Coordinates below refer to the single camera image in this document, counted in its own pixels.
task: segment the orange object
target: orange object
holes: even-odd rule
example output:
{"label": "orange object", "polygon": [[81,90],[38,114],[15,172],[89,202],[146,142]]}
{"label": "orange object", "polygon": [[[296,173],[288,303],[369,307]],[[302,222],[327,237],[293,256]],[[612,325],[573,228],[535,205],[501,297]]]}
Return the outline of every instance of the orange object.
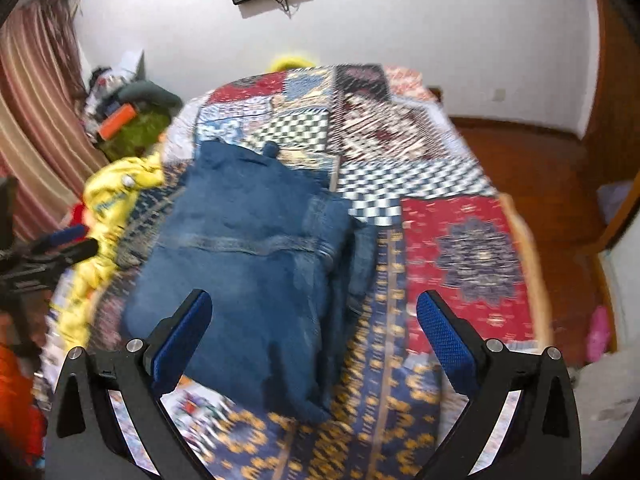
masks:
{"label": "orange object", "polygon": [[125,103],[104,120],[98,133],[104,140],[109,140],[137,114],[138,112],[133,106]]}
{"label": "orange object", "polygon": [[20,373],[14,353],[0,346],[0,428],[23,454],[28,450],[32,431],[32,386],[33,378]]}

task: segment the wooden floor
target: wooden floor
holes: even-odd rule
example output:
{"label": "wooden floor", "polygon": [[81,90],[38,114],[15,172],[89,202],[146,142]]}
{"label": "wooden floor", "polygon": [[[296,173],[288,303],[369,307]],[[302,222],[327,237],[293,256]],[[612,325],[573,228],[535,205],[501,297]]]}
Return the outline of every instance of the wooden floor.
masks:
{"label": "wooden floor", "polygon": [[567,364],[582,365],[600,295],[580,248],[604,228],[594,190],[578,177],[586,164],[583,146],[577,139],[517,125],[458,129],[533,231],[552,304],[555,345]]}

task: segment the striped curtain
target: striped curtain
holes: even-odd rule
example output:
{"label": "striped curtain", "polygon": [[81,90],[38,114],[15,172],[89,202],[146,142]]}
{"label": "striped curtain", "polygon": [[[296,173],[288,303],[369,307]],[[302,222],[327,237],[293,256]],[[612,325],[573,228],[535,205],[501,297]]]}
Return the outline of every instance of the striped curtain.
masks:
{"label": "striped curtain", "polygon": [[18,178],[14,229],[53,231],[107,161],[78,119],[84,102],[69,0],[33,0],[0,29],[0,174]]}

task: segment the bed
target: bed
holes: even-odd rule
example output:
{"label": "bed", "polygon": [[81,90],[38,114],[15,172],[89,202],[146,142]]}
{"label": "bed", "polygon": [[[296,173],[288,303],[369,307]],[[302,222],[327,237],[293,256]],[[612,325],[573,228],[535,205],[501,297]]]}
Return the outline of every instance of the bed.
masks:
{"label": "bed", "polygon": [[[326,170],[331,189],[351,200],[350,213],[379,229],[375,283],[336,386],[331,421],[314,428],[252,413],[187,378],[162,398],[216,478],[412,478],[466,403],[416,329],[417,291],[435,288],[483,337],[498,337],[511,349],[537,351],[551,343],[530,232],[421,74],[341,65],[254,76],[187,103],[161,147],[165,183],[140,194],[118,248],[119,270],[95,294],[90,349],[122,345],[127,297],[199,146],[211,139],[256,151],[278,143],[289,152],[285,164]],[[59,297],[64,289],[63,280]],[[55,384],[64,358],[55,320],[45,356]],[[476,470],[495,455],[517,398],[510,395]],[[136,462],[154,470],[117,392],[112,401]]]}

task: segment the blue denim jeans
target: blue denim jeans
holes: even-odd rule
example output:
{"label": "blue denim jeans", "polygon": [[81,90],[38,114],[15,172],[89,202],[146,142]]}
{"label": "blue denim jeans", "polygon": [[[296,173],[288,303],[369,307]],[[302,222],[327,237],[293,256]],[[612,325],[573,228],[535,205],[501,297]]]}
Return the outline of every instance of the blue denim jeans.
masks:
{"label": "blue denim jeans", "polygon": [[376,254],[349,207],[274,158],[204,142],[123,332],[146,337],[206,290],[213,317],[186,374],[248,409],[326,420]]}

